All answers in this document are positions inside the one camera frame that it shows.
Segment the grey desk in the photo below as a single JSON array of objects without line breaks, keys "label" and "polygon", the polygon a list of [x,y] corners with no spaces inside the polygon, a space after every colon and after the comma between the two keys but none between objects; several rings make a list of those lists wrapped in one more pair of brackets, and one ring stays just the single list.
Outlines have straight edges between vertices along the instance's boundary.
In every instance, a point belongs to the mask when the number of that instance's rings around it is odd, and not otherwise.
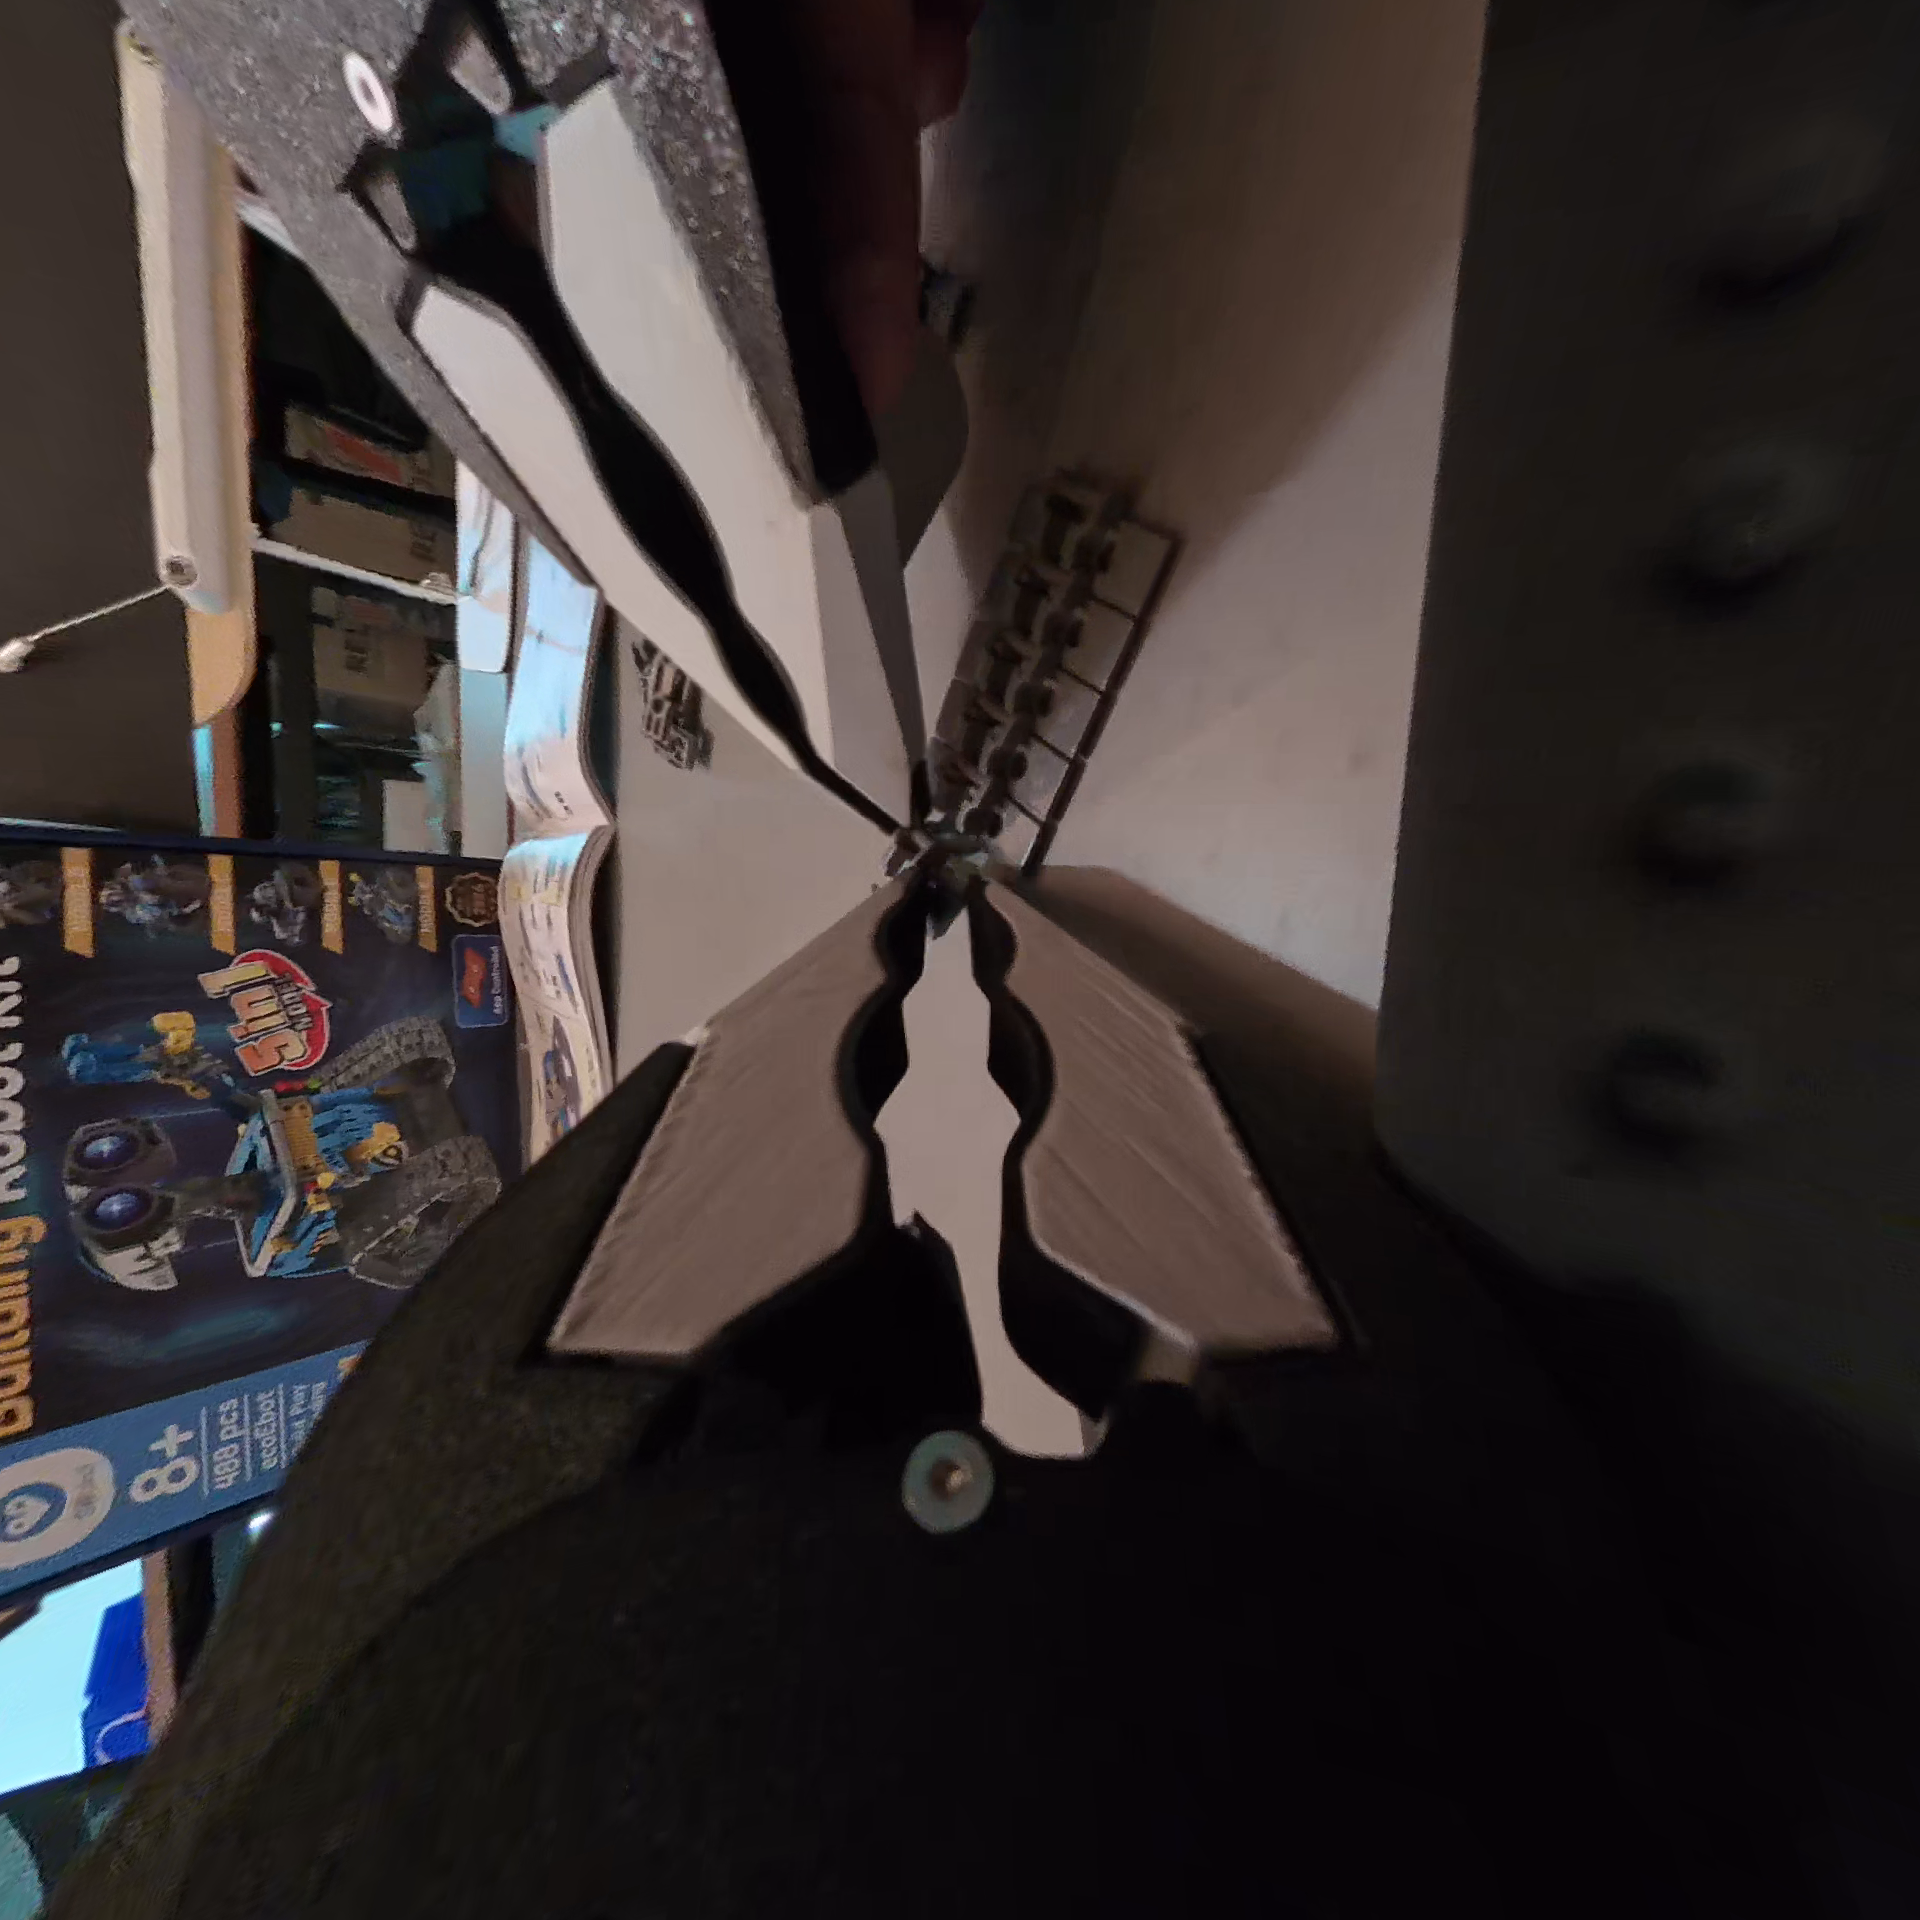
[{"label": "grey desk", "polygon": [[967,462],[908,570],[953,659],[1027,483],[1182,538],[1054,845],[1267,953],[1368,1061],[1483,3],[982,3],[924,151],[974,286]]}]

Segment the black perforated foam pad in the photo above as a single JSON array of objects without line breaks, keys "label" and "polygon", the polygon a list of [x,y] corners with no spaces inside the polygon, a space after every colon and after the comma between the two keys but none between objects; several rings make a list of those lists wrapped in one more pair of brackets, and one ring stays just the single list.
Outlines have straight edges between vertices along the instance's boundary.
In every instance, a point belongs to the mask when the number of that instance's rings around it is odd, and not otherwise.
[{"label": "black perforated foam pad", "polygon": [[1915,1378],[1912,1],[1491,3],[1375,1126],[1543,1280]]}]

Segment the pile of grey track pieces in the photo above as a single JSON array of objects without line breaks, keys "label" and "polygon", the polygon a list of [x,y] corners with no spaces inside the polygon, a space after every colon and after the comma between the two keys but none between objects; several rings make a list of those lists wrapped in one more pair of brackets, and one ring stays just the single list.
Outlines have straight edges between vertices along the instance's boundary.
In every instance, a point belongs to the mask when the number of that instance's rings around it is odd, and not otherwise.
[{"label": "pile of grey track pieces", "polygon": [[702,690],[649,639],[630,639],[628,650],[645,741],[680,773],[710,769],[713,734],[703,720]]}]

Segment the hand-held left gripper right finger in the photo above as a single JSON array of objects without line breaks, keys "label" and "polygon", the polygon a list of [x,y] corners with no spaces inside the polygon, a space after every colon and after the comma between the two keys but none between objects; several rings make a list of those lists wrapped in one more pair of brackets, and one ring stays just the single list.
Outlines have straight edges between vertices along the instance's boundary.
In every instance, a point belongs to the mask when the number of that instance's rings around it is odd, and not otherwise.
[{"label": "hand-held left gripper right finger", "polygon": [[1340,1319],[1188,1022],[997,879],[967,897],[1000,1162],[999,1317],[1051,1386],[1125,1386],[1151,1350],[1326,1355]]}]

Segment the black board panel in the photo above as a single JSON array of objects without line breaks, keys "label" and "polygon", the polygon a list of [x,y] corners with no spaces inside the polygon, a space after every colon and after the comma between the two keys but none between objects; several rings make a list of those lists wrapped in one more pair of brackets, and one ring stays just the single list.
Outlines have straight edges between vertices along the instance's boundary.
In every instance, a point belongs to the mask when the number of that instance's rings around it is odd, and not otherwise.
[{"label": "black board panel", "polygon": [[185,611],[157,585],[118,6],[3,3],[3,811],[198,827]]}]

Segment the white book stand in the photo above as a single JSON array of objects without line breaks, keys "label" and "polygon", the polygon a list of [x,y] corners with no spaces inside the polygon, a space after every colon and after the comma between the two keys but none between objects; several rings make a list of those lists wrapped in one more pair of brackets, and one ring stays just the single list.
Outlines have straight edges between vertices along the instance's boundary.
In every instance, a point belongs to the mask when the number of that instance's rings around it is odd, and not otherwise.
[{"label": "white book stand", "polygon": [[[157,585],[183,608],[196,734],[237,706],[255,672],[241,232],[232,166],[118,6],[113,59],[151,401]],[[4,639],[4,673],[53,629]]]}]

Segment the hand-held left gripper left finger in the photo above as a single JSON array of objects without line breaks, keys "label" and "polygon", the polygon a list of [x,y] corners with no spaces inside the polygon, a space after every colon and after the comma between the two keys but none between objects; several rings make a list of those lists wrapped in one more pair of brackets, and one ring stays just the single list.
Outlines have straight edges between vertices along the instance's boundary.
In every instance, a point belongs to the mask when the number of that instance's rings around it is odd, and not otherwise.
[{"label": "hand-held left gripper left finger", "polygon": [[707,1023],[550,1353],[696,1360],[894,1218],[877,1115],[905,1078],[920,970],[924,897],[887,879]]}]

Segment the toy kit box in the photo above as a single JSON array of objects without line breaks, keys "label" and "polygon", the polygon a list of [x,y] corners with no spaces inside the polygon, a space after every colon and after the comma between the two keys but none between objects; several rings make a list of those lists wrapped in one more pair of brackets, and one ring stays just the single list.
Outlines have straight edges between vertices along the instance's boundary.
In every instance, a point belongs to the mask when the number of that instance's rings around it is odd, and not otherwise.
[{"label": "toy kit box", "polygon": [[4,822],[4,1603],[265,1503],[518,1173],[499,874]]}]

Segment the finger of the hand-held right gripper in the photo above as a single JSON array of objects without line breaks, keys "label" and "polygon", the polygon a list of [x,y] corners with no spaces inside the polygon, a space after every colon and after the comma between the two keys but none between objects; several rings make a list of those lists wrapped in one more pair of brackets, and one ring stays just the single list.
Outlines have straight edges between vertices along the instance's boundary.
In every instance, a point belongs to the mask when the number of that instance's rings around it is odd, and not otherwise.
[{"label": "finger of the hand-held right gripper", "polygon": [[545,538],[781,768],[877,829],[901,824],[901,734],[884,717],[847,538],[772,472],[723,377],[723,447],[702,494],[600,377],[559,310],[567,391],[500,306],[430,279],[413,343],[542,513]]},{"label": "finger of the hand-held right gripper", "polygon": [[558,109],[542,189],[561,309],[683,482],[715,558],[710,634],[740,697],[817,782],[905,824],[925,721],[888,472],[873,464],[836,494],[801,494],[616,77]]}]

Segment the instruction manual booklet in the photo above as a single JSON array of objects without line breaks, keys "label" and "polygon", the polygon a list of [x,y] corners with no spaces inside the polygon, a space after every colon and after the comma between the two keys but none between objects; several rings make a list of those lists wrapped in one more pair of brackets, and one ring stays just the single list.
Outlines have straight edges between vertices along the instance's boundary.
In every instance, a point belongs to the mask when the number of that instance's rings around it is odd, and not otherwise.
[{"label": "instruction manual booklet", "polygon": [[525,1055],[529,1159],[579,1126],[616,1078],[595,939],[595,889],[614,839],[592,746],[606,633],[600,591],[516,529],[502,730],[511,840],[499,885]]}]

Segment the cardboard box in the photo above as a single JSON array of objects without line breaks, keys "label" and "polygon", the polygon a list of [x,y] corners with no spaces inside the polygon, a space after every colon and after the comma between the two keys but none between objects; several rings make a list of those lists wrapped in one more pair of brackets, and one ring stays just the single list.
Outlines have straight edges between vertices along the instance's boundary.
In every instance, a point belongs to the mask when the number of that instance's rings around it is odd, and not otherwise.
[{"label": "cardboard box", "polygon": [[438,441],[395,443],[300,401],[280,406],[276,431],[251,462],[262,537],[382,579],[454,585],[457,470]]}]

